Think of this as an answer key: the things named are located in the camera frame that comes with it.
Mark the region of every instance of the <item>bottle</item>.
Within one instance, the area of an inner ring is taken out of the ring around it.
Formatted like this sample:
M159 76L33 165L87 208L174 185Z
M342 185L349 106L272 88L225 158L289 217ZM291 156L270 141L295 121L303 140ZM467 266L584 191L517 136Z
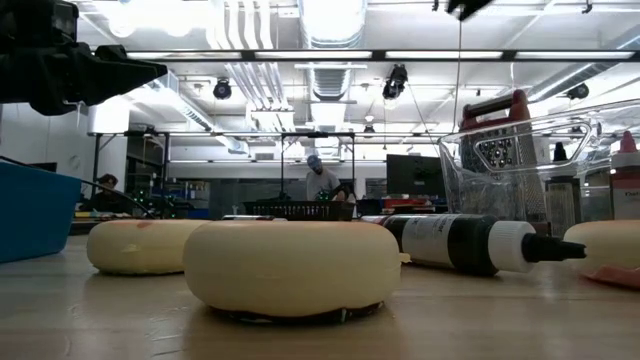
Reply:
M490 215L394 215L384 227L411 262L492 276L526 273L539 261L585 258L585 246L537 235L531 224Z
M611 157L611 209L615 220L640 219L640 153L625 131L620 151Z
M553 151L553 162L561 161L567 161L567 152L558 142ZM575 178L576 170L572 167L553 171L551 175L544 183L547 220L550 223L550 235L562 238L570 227L582 219L580 179Z

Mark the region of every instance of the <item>wax-coated cheese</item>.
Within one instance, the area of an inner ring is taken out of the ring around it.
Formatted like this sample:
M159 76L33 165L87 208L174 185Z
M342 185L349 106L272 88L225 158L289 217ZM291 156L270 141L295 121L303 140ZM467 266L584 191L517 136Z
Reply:
M101 271L165 274L184 270L182 252L189 235L208 221L116 220L89 233L87 256Z
M587 258L572 260L582 275L598 281L640 288L640 220L578 224L565 241L587 246Z
M401 263L374 224L221 221L191 234L184 265L189 289L216 309L304 317L382 302Z

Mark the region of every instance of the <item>wooden table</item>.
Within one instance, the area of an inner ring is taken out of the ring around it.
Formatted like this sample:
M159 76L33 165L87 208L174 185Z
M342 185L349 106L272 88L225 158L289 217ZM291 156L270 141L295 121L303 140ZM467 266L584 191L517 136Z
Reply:
M182 275L99 275L85 241L0 265L0 359L640 359L640 295L566 264L491 279L406 267L370 317L256 326L211 314Z

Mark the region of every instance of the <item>wall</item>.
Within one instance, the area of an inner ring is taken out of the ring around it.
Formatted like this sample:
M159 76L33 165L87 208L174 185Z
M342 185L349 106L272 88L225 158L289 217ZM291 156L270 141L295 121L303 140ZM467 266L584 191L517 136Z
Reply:
M25 163L56 162L58 173L90 180L93 138L88 117L78 112L43 116L29 104L4 104L0 154Z

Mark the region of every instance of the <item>squeeze bottle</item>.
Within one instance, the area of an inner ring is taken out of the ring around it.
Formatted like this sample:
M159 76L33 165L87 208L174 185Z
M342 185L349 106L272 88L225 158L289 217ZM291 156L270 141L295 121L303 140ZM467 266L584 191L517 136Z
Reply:
M640 153L629 131L611 157L611 209L615 220L640 219Z
M394 215L383 226L411 262L471 275L526 273L539 261L586 257L582 244L537 235L527 222L499 221L490 215Z

